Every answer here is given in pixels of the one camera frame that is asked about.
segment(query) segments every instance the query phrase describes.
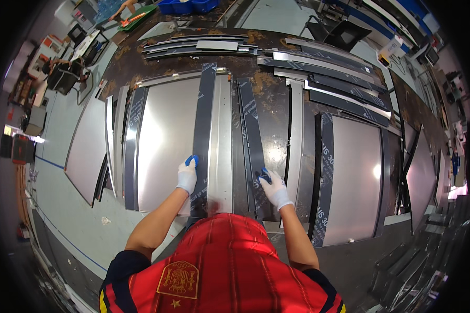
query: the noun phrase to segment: yellow star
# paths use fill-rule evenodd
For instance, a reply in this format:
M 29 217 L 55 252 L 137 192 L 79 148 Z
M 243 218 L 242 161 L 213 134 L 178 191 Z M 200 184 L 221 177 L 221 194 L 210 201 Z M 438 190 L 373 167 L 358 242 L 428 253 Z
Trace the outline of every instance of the yellow star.
M 180 301 L 181 300 L 175 301 L 174 299 L 172 299 L 171 305 L 174 305 L 174 308 L 176 308 L 177 306 L 181 306 L 181 304 L 179 304 Z

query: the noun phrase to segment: green tray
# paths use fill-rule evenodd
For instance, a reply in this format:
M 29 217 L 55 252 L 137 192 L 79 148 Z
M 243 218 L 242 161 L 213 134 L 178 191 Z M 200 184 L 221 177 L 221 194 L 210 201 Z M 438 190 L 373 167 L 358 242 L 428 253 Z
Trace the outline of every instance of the green tray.
M 124 32 L 130 32 L 132 31 L 134 28 L 136 28 L 141 22 L 143 22 L 145 20 L 145 18 L 148 16 L 149 13 L 153 12 L 155 9 L 157 8 L 156 5 L 145 5 L 144 7 L 140 7 L 139 9 L 136 10 L 136 13 L 132 14 L 129 19 L 143 13 L 143 12 L 146 12 L 146 15 L 143 16 L 142 18 L 138 19 L 138 20 L 135 20 L 133 21 L 131 24 L 127 25 L 126 27 L 122 27 L 122 25 L 120 24 L 119 27 L 117 28 L 119 31 L 124 31 Z

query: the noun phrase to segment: red jersey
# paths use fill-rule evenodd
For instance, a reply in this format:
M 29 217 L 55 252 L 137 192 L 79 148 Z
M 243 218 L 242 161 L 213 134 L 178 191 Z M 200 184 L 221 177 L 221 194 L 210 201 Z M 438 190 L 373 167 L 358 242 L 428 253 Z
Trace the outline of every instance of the red jersey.
M 318 270 L 282 263 L 259 223 L 222 213 L 197 222 L 156 264 L 136 251 L 119 253 L 100 311 L 337 313 L 345 306 Z

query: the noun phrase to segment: blue plastic crate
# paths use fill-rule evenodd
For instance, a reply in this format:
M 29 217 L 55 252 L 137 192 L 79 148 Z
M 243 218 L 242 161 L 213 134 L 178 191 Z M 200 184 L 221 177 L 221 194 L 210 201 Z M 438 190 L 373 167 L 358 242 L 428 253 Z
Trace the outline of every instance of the blue plastic crate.
M 178 2 L 178 0 L 162 0 L 161 2 L 157 3 L 157 5 L 163 15 L 176 14 L 174 11 L 174 6 L 172 5 L 175 2 Z
M 191 0 L 197 13 L 207 13 L 219 5 L 219 0 Z
M 193 12 L 193 3 L 191 0 L 187 2 L 180 2 L 179 0 L 175 0 L 172 3 L 172 6 L 178 15 L 191 14 Z

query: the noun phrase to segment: hand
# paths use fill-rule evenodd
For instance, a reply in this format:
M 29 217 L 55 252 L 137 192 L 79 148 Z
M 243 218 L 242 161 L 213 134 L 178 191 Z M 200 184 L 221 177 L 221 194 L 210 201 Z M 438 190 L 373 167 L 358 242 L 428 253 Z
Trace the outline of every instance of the hand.
M 185 162 L 181 162 L 178 167 L 176 188 L 183 188 L 188 192 L 188 195 L 191 195 L 197 184 L 197 165 L 198 156 L 190 155 L 188 159 L 186 159 Z
M 269 183 L 261 176 L 257 178 L 257 181 L 263 187 L 268 200 L 277 208 L 277 210 L 280 211 L 280 209 L 286 204 L 293 204 L 287 195 L 286 183 L 283 179 L 280 178 L 277 173 L 269 171 L 266 168 L 263 168 L 261 172 L 268 174 L 272 182 Z

